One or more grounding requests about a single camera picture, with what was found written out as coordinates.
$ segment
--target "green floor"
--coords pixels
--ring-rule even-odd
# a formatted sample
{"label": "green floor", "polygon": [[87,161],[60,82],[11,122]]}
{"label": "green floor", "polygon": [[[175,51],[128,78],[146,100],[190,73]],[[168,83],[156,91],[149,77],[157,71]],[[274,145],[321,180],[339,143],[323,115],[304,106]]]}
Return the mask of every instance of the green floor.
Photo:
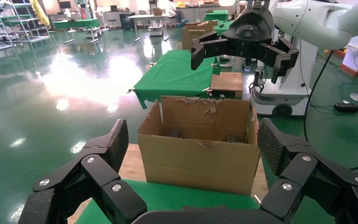
{"label": "green floor", "polygon": [[[180,29],[169,30],[168,42],[140,31],[142,40],[134,43],[134,31],[118,30],[90,45],[83,35],[76,33],[75,43],[65,45],[57,32],[55,39],[19,46],[16,54],[0,51],[0,224],[16,223],[33,182],[73,159],[87,139],[106,134],[116,119],[127,119],[130,143],[137,143],[147,110],[127,90],[149,62],[181,49]],[[317,59],[314,73],[323,63]],[[341,97],[351,102],[349,93],[358,91],[358,79],[340,71],[339,64],[333,58],[327,66],[315,105],[332,105]],[[241,60],[233,65],[239,71]],[[247,87],[252,77],[245,74],[243,80]],[[310,143],[335,162],[358,166],[358,113],[319,111],[311,108],[307,119]],[[301,119],[272,120],[282,131],[303,136]],[[320,221],[323,212],[314,204],[304,200],[295,219]]]}

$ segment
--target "box flap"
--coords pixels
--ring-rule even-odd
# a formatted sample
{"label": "box flap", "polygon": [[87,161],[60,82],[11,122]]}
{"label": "box flap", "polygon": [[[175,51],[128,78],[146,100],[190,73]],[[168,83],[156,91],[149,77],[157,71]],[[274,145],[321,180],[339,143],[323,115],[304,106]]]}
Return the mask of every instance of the box flap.
{"label": "box flap", "polygon": [[248,133],[248,143],[257,145],[257,131],[259,130],[259,120],[255,107],[252,106],[252,119],[250,120],[250,127]]}
{"label": "box flap", "polygon": [[161,97],[163,123],[246,130],[250,102],[235,99]]}
{"label": "box flap", "polygon": [[160,104],[158,103],[158,100],[156,100],[154,101],[150,111],[147,113],[145,120],[141,124],[141,127],[138,129],[138,133],[161,135],[162,128],[163,125],[161,121]]}

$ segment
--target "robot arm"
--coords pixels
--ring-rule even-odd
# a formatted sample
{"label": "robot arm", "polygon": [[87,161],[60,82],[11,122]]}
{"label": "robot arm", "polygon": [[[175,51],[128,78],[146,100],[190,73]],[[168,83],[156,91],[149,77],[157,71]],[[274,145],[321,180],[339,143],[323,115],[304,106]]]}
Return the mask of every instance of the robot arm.
{"label": "robot arm", "polygon": [[358,4],[333,4],[314,0],[279,2],[274,24],[286,34],[323,49],[345,47],[358,36]]}
{"label": "robot arm", "polygon": [[270,11],[255,1],[253,7],[244,10],[222,33],[220,39],[211,32],[193,39],[191,67],[196,70],[206,57],[231,55],[244,57],[246,65],[255,58],[274,68],[272,82],[293,68],[299,51],[287,40],[279,38],[271,43],[274,26]]}

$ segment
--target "green mat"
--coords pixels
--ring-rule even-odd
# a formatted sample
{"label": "green mat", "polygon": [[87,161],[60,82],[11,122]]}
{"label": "green mat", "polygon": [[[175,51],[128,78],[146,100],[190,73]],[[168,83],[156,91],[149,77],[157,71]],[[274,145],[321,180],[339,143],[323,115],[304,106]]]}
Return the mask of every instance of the green mat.
{"label": "green mat", "polygon": [[98,19],[91,20],[78,20],[73,22],[68,21],[58,21],[54,22],[55,28],[57,29],[67,29],[67,28],[94,28],[99,27]]}
{"label": "green mat", "polygon": [[215,57],[205,58],[197,70],[190,67],[191,53],[188,50],[170,50],[163,55],[157,64],[134,86],[142,108],[146,108],[145,100],[161,101],[161,96],[200,96],[207,98],[203,91],[211,87],[212,74],[220,74],[220,66]]}
{"label": "green mat", "polygon": [[[226,205],[229,209],[258,209],[249,196],[182,188],[171,185],[125,180],[147,204],[147,210],[180,210],[182,206],[211,208]],[[76,224],[110,224],[91,200]]]}
{"label": "green mat", "polygon": [[231,25],[231,23],[233,23],[234,20],[231,21],[219,21],[217,22],[217,26],[215,26],[215,31],[221,35],[221,33],[223,33],[224,31],[228,30],[228,27]]}
{"label": "green mat", "polygon": [[206,13],[204,21],[219,20],[224,21],[228,18],[227,10],[214,10],[213,13]]}

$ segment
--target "open cardboard box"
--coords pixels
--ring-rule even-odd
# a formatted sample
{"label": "open cardboard box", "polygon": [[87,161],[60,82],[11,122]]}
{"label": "open cardboard box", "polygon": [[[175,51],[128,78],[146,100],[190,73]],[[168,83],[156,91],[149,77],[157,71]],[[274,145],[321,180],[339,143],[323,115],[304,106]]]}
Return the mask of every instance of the open cardboard box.
{"label": "open cardboard box", "polygon": [[[162,97],[138,130],[148,182],[250,195],[259,161],[250,101]],[[175,132],[177,137],[169,137]],[[236,139],[236,143],[226,142]]]}
{"label": "open cardboard box", "polygon": [[190,50],[193,44],[193,39],[210,33],[215,30],[215,26],[202,25],[202,26],[185,26],[182,29],[182,49]]}

